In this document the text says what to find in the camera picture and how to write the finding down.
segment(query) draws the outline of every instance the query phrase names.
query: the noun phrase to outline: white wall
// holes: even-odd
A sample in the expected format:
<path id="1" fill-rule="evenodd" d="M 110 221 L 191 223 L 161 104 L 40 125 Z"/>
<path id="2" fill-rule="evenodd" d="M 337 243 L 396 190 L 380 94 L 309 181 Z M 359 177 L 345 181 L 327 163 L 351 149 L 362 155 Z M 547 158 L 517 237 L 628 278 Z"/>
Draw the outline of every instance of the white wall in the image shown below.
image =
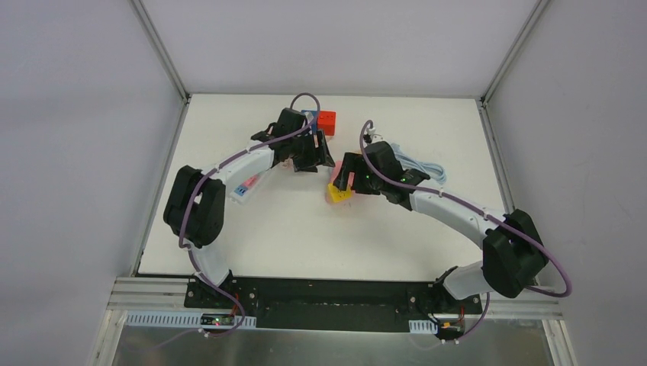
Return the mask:
<path id="1" fill-rule="evenodd" d="M 0 357 L 89 360 L 181 104 L 126 1 L 0 5 Z"/>
<path id="2" fill-rule="evenodd" d="M 491 101 L 515 204 L 573 278 L 561 304 L 582 365 L 647 362 L 646 15 L 554 1 Z"/>
<path id="3" fill-rule="evenodd" d="M 190 92 L 480 96 L 535 1 L 144 2 Z"/>

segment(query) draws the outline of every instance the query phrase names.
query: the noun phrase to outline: red cube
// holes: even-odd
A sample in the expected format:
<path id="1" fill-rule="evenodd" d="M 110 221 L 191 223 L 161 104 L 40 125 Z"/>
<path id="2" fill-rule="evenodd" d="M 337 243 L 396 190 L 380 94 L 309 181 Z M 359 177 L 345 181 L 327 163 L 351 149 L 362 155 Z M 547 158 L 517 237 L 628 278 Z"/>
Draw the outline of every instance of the red cube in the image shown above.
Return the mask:
<path id="1" fill-rule="evenodd" d="M 321 111 L 319 118 L 317 118 L 317 129 L 323 130 L 326 136 L 335 136 L 335 120 L 337 117 L 336 112 Z"/>

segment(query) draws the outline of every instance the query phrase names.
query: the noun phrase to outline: white table surface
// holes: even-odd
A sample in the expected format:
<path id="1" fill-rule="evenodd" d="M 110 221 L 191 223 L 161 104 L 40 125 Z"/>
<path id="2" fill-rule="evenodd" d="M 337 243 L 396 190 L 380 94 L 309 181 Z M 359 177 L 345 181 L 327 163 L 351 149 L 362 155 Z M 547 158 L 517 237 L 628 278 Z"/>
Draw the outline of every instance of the white table surface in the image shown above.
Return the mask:
<path id="1" fill-rule="evenodd" d="M 319 98 L 335 111 L 329 142 L 335 160 L 359 148 L 360 129 L 373 119 L 388 142 L 447 171 L 445 186 L 479 204 L 503 210 L 476 103 L 469 99 Z M 194 95 L 175 149 L 139 272 L 188 275 L 193 268 L 162 215 L 175 174 L 240 151 L 249 137 L 276 121 L 291 97 Z M 303 97 L 295 109 L 313 108 Z M 390 204 L 379 196 L 324 200 L 328 168 L 294 173 L 275 167 L 245 205 L 227 202 L 224 228 L 212 245 L 223 246 L 239 276 L 346 280 L 429 281 L 481 251 L 439 221 Z"/>

